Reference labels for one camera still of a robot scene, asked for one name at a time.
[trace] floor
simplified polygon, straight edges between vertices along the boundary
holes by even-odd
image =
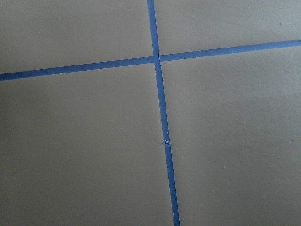
[[[299,226],[298,0],[0,0],[0,224]]]

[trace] blue tape strip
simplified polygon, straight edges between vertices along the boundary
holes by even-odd
[[[89,70],[96,70],[96,69],[103,69],[103,68],[110,68],[110,67],[141,65],[141,64],[148,64],[148,63],[153,63],[153,62],[154,62],[154,57],[148,56],[148,57],[140,57],[140,58],[133,58],[133,59],[114,60],[114,61],[106,61],[106,62],[100,62],[100,63],[84,64],[84,65],[54,67],[54,68],[39,69],[39,70],[32,70],[32,71],[25,71],[25,72],[13,72],[13,73],[0,74],[0,81],[1,80],[36,77],[36,76],[43,76],[43,75],[51,75],[51,74],[89,71]]]
[[[272,43],[264,43],[264,44],[249,45],[249,46],[237,46],[237,47],[217,48],[217,49],[201,50],[201,51],[186,52],[186,53],[167,54],[167,55],[161,55],[160,60],[161,61],[181,60],[181,59],[196,58],[196,57],[208,57],[208,56],[215,56],[215,55],[242,53],[242,52],[258,51],[258,50],[273,49],[273,48],[286,48],[286,47],[294,47],[294,46],[301,46],[301,40],[281,41],[281,42],[272,42]]]
[[[156,69],[159,106],[161,112],[163,138],[165,142],[165,155],[166,155],[166,163],[167,163],[167,173],[168,173],[171,204],[173,209],[174,225],[179,226],[180,220],[179,220],[178,200],[177,200],[175,181],[174,181],[174,166],[173,166],[172,151],[171,151],[170,139],[169,139],[163,75],[162,75],[161,63],[159,58],[159,41],[158,41],[154,0],[148,0],[147,3],[148,3],[148,10],[149,10],[149,18],[150,18],[150,33],[151,33],[152,47],[154,52],[154,63]]]

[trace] blue painter's tape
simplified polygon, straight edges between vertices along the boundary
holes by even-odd
[[[32,70],[32,71],[25,71],[25,72],[13,72],[13,73],[0,74],[0,81],[1,80],[36,77],[36,76],[43,76],[43,75],[51,75],[51,74],[89,71],[89,70],[111,68],[111,67],[141,65],[141,64],[148,64],[148,63],[153,63],[153,62],[154,62],[154,57],[148,56],[148,57],[140,57],[140,58],[133,58],[133,59],[114,60],[114,61],[106,61],[106,62],[100,62],[100,63],[84,64],[84,65],[54,67],[54,68],[39,69],[39,70]]]
[[[236,46],[236,47],[229,47],[229,48],[217,48],[217,49],[201,50],[201,51],[194,51],[194,52],[167,54],[167,55],[161,55],[160,60],[161,61],[181,60],[181,59],[189,59],[189,58],[196,58],[196,57],[209,57],[215,55],[242,53],[242,52],[258,51],[258,50],[273,49],[273,48],[286,48],[286,47],[294,47],[294,46],[301,46],[301,40],[281,41],[281,42],[272,42],[272,43],[256,44],[256,45],[249,45],[249,46]]]
[[[178,200],[177,200],[177,193],[176,193],[175,181],[174,181],[174,166],[173,166],[172,151],[171,151],[170,139],[169,139],[163,75],[161,69],[161,62],[159,58],[159,41],[158,41],[154,0],[148,0],[147,3],[148,3],[148,10],[149,10],[149,18],[150,18],[150,33],[151,33],[152,47],[154,52],[154,63],[155,63],[155,70],[156,70],[162,131],[163,131],[163,138],[165,142],[165,155],[166,155],[166,163],[167,163],[171,204],[173,209],[174,225],[179,226],[180,221],[179,221]]]

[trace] blue line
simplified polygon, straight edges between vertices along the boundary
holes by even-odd
[[[167,163],[167,173],[168,173],[171,204],[173,209],[174,225],[180,226],[178,200],[177,200],[177,193],[176,193],[175,181],[174,181],[173,158],[172,158],[172,151],[171,151],[170,139],[169,139],[163,75],[162,75],[161,63],[159,58],[159,41],[158,41],[154,0],[147,0],[147,3],[148,3],[148,10],[149,10],[149,18],[150,18],[150,33],[151,33],[151,40],[152,40],[152,48],[154,52],[154,63],[156,69],[159,106],[160,106],[160,113],[161,113],[163,138],[165,142],[165,155],[166,155],[166,163]]]
[[[111,67],[140,65],[140,64],[148,64],[153,62],[154,62],[154,57],[148,56],[148,57],[140,57],[140,58],[133,58],[133,59],[125,59],[125,60],[114,60],[114,61],[106,61],[100,63],[91,63],[91,64],[84,64],[84,65],[72,65],[72,66],[65,66],[65,67],[38,69],[38,70],[25,71],[25,72],[13,72],[13,73],[0,74],[0,81],[51,75],[51,74],[89,71],[89,70],[111,68]]]
[[[196,57],[208,57],[208,56],[215,56],[215,55],[242,53],[242,52],[258,51],[258,50],[273,49],[273,48],[286,48],[286,47],[294,47],[294,46],[301,46],[301,40],[281,41],[281,42],[272,42],[272,43],[256,44],[256,45],[249,45],[249,46],[236,46],[236,47],[229,47],[229,48],[217,48],[217,49],[201,50],[201,51],[194,51],[194,52],[167,54],[167,55],[161,55],[160,60],[161,61],[181,60],[181,59],[196,58]]]

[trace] gray painted surface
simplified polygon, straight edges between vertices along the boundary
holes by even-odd
[[[147,2],[0,0],[0,73],[152,56]]]
[[[182,226],[301,225],[301,48],[164,62]]]
[[[300,0],[156,0],[161,54],[301,39]]]
[[[0,82],[0,225],[173,225],[153,64]]]

